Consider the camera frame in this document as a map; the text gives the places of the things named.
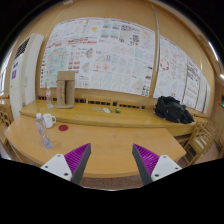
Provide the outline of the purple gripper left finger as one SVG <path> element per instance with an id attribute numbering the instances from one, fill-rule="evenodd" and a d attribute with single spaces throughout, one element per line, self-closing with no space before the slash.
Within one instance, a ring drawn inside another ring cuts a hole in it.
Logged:
<path id="1" fill-rule="evenodd" d="M 42 169 L 79 185 L 90 154 L 91 144 L 88 143 L 65 155 L 56 154 L 42 166 Z"/>

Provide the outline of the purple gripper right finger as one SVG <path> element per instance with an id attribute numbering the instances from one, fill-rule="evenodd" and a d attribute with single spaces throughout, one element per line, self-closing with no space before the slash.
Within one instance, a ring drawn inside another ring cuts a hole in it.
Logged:
<path id="1" fill-rule="evenodd" d="M 133 145 L 132 154 L 144 185 L 181 170 L 168 155 L 159 156 L 137 144 Z"/>

